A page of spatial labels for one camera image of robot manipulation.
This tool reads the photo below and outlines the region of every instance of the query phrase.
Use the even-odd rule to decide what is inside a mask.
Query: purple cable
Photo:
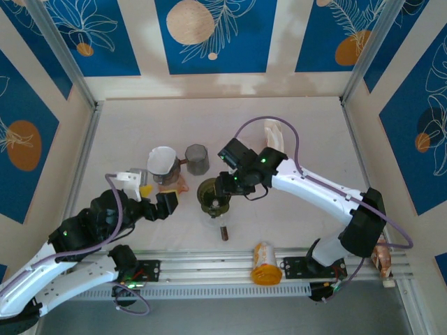
[[[5,291],[9,290],[16,283],[18,283],[24,276],[26,276],[28,274],[28,272],[31,272],[31,271],[37,269],[41,264],[47,262],[48,260],[54,260],[54,259],[60,258],[60,257],[82,255],[83,253],[91,253],[92,251],[101,249],[103,246],[110,243],[118,235],[119,229],[121,228],[121,225],[123,223],[123,206],[121,203],[121,199],[119,198],[118,190],[115,187],[115,185],[112,183],[112,180],[110,180],[110,178],[113,178],[116,176],[117,175],[115,175],[115,174],[106,174],[105,175],[105,180],[107,180],[107,182],[110,185],[110,188],[112,189],[112,192],[113,192],[113,195],[115,196],[115,199],[117,201],[117,207],[118,207],[118,223],[117,223],[117,227],[115,228],[113,233],[107,239],[105,239],[104,241],[102,241],[101,243],[99,243],[95,246],[91,246],[89,248],[76,250],[76,251],[66,251],[63,253],[56,253],[54,255],[47,256],[47,257],[43,258],[42,260],[39,260],[38,262],[32,264],[31,270],[24,270],[21,274],[19,274],[17,277],[15,277],[8,285],[6,285],[3,288],[3,290],[0,291],[0,297],[3,296]]]
[[[346,285],[348,285],[348,284],[353,280],[353,278],[354,278],[355,276],[357,276],[357,273],[360,271],[360,268],[363,266],[363,262],[364,262],[364,261],[365,261],[365,259],[362,258],[362,260],[360,261],[360,264],[358,265],[357,269],[352,273],[352,275],[349,276],[348,280],[344,282],[343,286],[340,286],[340,289],[339,289],[337,292],[340,292],[340,290],[341,290],[342,288],[345,288]],[[328,302],[329,300],[333,299],[334,296],[335,296],[335,292],[334,292],[330,297],[324,299],[324,302],[325,302],[325,303]]]
[[[295,134],[295,139],[296,139],[296,144],[295,144],[295,164],[296,164],[296,168],[297,171],[301,174],[304,175],[304,172],[301,168],[300,162],[298,160],[298,152],[300,149],[300,136],[298,135],[298,132],[296,131],[295,127],[293,127],[290,123],[288,123],[286,120],[280,118],[280,117],[255,117],[254,119],[248,120],[247,122],[245,122],[236,132],[235,137],[237,137],[240,132],[242,131],[243,128],[245,128],[245,126],[247,126],[248,124],[250,124],[251,122],[255,122],[258,120],[262,120],[262,119],[274,119],[277,121],[280,121],[284,124],[286,124]],[[314,182],[315,184],[318,184],[324,188],[327,188],[333,192],[336,192],[337,194],[341,195],[342,197],[346,198],[348,197],[348,194],[338,190],[337,188],[326,184],[324,181],[318,180],[316,178],[313,178],[312,176],[305,176],[305,178],[307,178],[308,180]],[[388,218],[385,214],[383,214],[381,211],[373,208],[372,206],[369,206],[367,203],[363,202],[362,200],[356,199],[354,197],[351,197],[351,200],[354,201],[355,203],[359,204],[360,206],[363,206],[364,208],[372,211],[374,214],[376,214],[379,218],[385,220],[387,223],[389,223],[393,228],[395,228],[408,242],[408,245],[404,245],[404,244],[389,244],[389,243],[378,243],[378,246],[387,246],[387,247],[395,247],[395,248],[402,248],[402,249],[411,249],[413,248],[413,240],[410,238],[410,236],[405,232],[404,229],[402,229],[396,222],[394,222],[393,220],[391,220],[390,218]]]
[[[115,306],[117,307],[118,311],[122,311],[125,312],[127,314],[131,314],[134,316],[146,316],[149,315],[151,313],[151,306],[149,305],[149,302],[146,301],[145,298],[143,298],[138,292],[131,290],[130,288],[128,288],[125,285],[119,284],[119,283],[112,283],[114,286],[118,286],[119,288],[122,288],[123,290],[126,290],[127,292],[132,293],[133,295],[135,295],[138,299],[140,299],[143,304],[146,306],[146,311],[145,312],[134,312],[134,311],[130,311],[128,309],[122,308],[119,304],[118,304],[118,296],[119,293],[117,294],[117,296],[115,297],[115,300],[113,301],[115,303]]]

